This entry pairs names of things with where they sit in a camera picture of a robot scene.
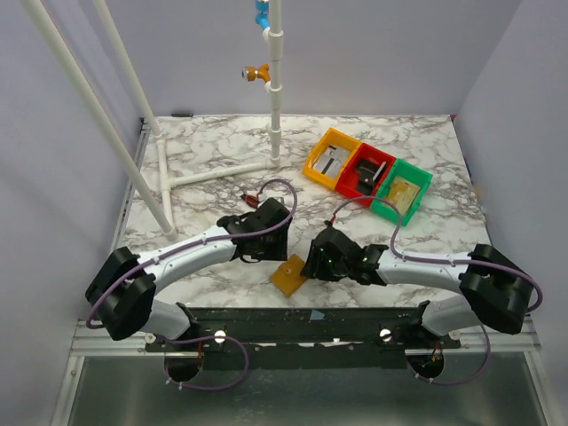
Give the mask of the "mustard yellow card holder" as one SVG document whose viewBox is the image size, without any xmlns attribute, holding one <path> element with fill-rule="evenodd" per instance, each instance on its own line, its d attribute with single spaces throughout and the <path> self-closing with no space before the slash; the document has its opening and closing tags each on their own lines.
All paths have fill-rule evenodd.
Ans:
<svg viewBox="0 0 568 426">
<path fill-rule="evenodd" d="M 301 257 L 292 255 L 271 275 L 270 282 L 285 297 L 290 297 L 307 281 L 301 275 L 304 266 L 305 261 Z"/>
</svg>

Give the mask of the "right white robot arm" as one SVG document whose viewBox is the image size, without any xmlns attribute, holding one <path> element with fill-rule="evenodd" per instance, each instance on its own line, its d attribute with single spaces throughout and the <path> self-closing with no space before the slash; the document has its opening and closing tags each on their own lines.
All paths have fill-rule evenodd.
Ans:
<svg viewBox="0 0 568 426">
<path fill-rule="evenodd" d="M 433 336 L 476 324 L 516 335 L 533 293 L 529 276 L 491 245 L 422 256 L 398 252 L 393 245 L 361 247 L 333 226 L 312 240 L 300 274 L 324 281 L 348 278 L 361 285 L 408 284 L 450 291 L 451 297 L 420 307 L 417 326 Z"/>
</svg>

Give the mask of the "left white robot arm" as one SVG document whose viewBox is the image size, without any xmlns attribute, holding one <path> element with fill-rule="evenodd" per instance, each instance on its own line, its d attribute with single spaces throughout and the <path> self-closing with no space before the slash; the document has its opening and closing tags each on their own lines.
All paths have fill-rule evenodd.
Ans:
<svg viewBox="0 0 568 426">
<path fill-rule="evenodd" d="M 202 233 L 135 254 L 115 249 L 88 286 L 85 298 L 94 318 L 115 341 L 138 331 L 176 340 L 193 323 L 180 303 L 155 299 L 167 286 L 214 264 L 248 256 L 256 261 L 283 261 L 288 255 L 291 212 L 267 199 L 254 211 L 221 217 Z"/>
</svg>

